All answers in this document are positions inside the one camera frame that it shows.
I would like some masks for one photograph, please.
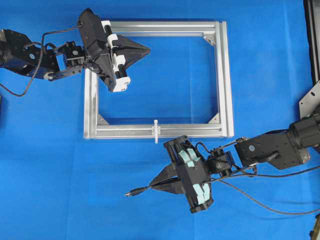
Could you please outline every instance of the robotic arm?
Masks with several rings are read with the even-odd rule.
[[[44,36],[75,28],[79,29],[83,47],[77,46],[74,41],[59,47],[52,43],[44,45]],[[26,77],[32,76],[32,80],[37,78],[49,81],[66,78],[88,68],[100,77],[110,92],[127,89],[131,79],[127,76],[126,69],[149,52],[149,48],[112,33],[109,21],[103,27],[100,17],[89,8],[81,13],[76,27],[47,32],[42,36],[41,43],[31,42],[19,32],[8,29],[0,31],[0,68]],[[63,55],[65,70],[59,68],[58,55]]]
[[[288,129],[267,132],[253,138],[242,137],[210,151],[201,142],[193,146],[187,136],[166,142],[164,147],[169,154],[171,164],[166,166],[148,186],[136,188],[125,195],[135,196],[149,188],[173,194],[185,194],[191,213],[206,210],[214,202],[211,182],[215,180],[211,179],[211,175],[219,174],[220,178],[217,180],[237,173],[254,177],[257,174],[258,164],[269,163],[282,170],[305,164],[310,159],[308,147],[314,147],[319,152],[319,113],[320,107],[317,107],[308,117],[290,124]],[[198,151],[198,144],[209,153],[206,159]],[[224,148],[233,144],[242,167],[235,164],[230,151],[224,151]],[[254,173],[245,172],[248,169],[253,169]]]

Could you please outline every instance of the rectangular frame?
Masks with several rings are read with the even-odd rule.
[[[112,21],[113,33],[131,37],[202,37],[214,47],[218,113],[207,124],[110,125],[99,114],[98,76],[86,69],[84,86],[85,139],[197,138],[234,136],[227,24],[225,21]]]

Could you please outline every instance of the black cable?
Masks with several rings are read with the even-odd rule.
[[[211,152],[208,150],[208,148],[206,147],[206,145],[204,145],[204,143],[201,142],[201,141],[197,142],[197,144],[195,145],[195,148],[196,148],[197,150],[198,150],[198,144],[200,144],[208,154],[211,154]]]
[[[44,49],[45,50],[48,50],[48,46],[51,47],[52,49],[56,49],[56,45],[54,45],[53,43],[51,42],[48,42],[45,46],[44,46]]]
[[[213,178],[212,180],[207,181],[206,183],[214,183],[214,182],[222,180],[222,179],[232,179],[232,178],[237,178],[237,177],[286,178],[286,177],[292,177],[292,176],[299,175],[299,174],[304,174],[304,173],[307,173],[307,172],[310,172],[310,171],[313,171],[313,170],[316,170],[316,169],[320,169],[320,165],[308,168],[306,170],[297,171],[297,172],[284,174],[284,175],[267,175],[267,174],[246,173],[246,174],[239,174],[239,175],[223,176],[221,178]]]
[[[68,29],[65,29],[65,30],[58,30],[58,31],[49,31],[49,32],[45,32],[43,35],[42,35],[42,38],[41,38],[41,50],[40,50],[40,57],[39,57],[39,61],[38,61],[38,64],[35,68],[35,71],[31,77],[31,79],[29,80],[28,84],[26,85],[25,89],[24,89],[24,92],[21,93],[21,94],[17,94],[17,93],[14,93],[13,91],[11,91],[10,89],[8,89],[6,86],[4,86],[3,84],[0,83],[0,87],[2,87],[3,89],[5,89],[6,91],[8,91],[10,94],[16,96],[16,97],[23,97],[24,95],[26,95],[28,89],[30,88],[30,85],[31,83],[33,82],[33,80],[35,79],[38,71],[39,71],[39,68],[40,68],[40,65],[42,63],[42,59],[43,59],[43,56],[44,56],[44,49],[45,49],[45,46],[44,46],[44,43],[45,43],[45,36],[46,35],[50,35],[50,34],[59,34],[59,33],[66,33],[66,32],[69,32],[69,31],[72,31],[74,29],[77,29],[77,28],[80,28],[81,25],[78,25],[78,26],[74,26],[74,27],[71,27],[71,28],[68,28]]]
[[[313,214],[313,213],[316,213],[316,212],[319,212],[320,211],[320,208],[318,209],[315,209],[315,210],[311,210],[311,211],[305,211],[305,212],[286,212],[286,211],[279,211],[279,210],[275,210],[271,207],[268,207],[267,205],[263,204],[262,202],[256,200],[255,198],[253,198],[252,196],[250,196],[248,193],[242,191],[240,188],[236,187],[235,185],[232,185],[231,183],[228,183],[226,181],[222,181],[220,179],[218,179],[218,181],[220,183],[223,183],[223,184],[226,184],[232,188],[234,188],[235,190],[239,191],[240,193],[242,193],[243,195],[245,195],[247,198],[249,198],[250,200],[254,201],[256,204],[258,204],[259,206],[271,211],[271,212],[274,212],[274,213],[277,213],[277,214],[283,214],[283,215],[294,215],[294,216],[297,216],[297,215],[307,215],[307,214]]]

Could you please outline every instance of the blue table surface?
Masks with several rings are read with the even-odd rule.
[[[109,20],[226,21],[234,138],[298,120],[298,101],[312,87],[302,0],[2,1],[0,29],[39,41],[44,32],[74,26],[88,7]],[[46,40],[82,44],[77,30]],[[217,112],[209,44],[200,38],[134,40],[151,54],[128,69],[126,92],[112,94],[100,84],[100,112],[108,121],[204,123]],[[28,80],[0,70],[0,82],[17,92]],[[212,186],[212,207],[197,214],[183,195],[150,190],[126,198],[169,163],[162,145],[168,139],[84,140],[83,73],[54,83],[36,79],[23,98],[0,94],[2,240],[309,239],[314,215],[269,212],[221,183]],[[234,138],[200,140],[214,148]],[[319,156],[310,151],[305,165],[278,171],[261,164],[258,170],[284,174],[316,166]],[[229,182],[275,209],[299,212],[319,207],[319,179],[315,171]]]

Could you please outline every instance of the bolt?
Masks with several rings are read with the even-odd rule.
[[[249,150],[250,150],[251,152],[254,152],[254,151],[256,150],[256,148],[255,148],[255,146],[250,145],[250,146],[249,146]]]

